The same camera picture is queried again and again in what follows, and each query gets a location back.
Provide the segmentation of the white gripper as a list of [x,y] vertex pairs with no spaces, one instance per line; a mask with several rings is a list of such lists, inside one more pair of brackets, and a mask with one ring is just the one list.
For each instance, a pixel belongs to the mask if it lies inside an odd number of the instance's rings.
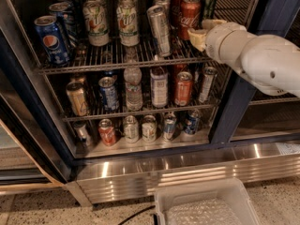
[[246,44],[255,38],[245,26],[226,20],[205,19],[202,28],[187,30],[190,43],[200,52],[206,45],[207,55],[220,64],[234,65]]

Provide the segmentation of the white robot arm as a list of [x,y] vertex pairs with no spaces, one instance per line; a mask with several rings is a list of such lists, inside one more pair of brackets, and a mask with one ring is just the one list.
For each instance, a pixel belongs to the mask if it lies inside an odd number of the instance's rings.
[[300,48],[276,35],[254,35],[236,22],[205,20],[189,28],[193,47],[269,96],[300,97]]

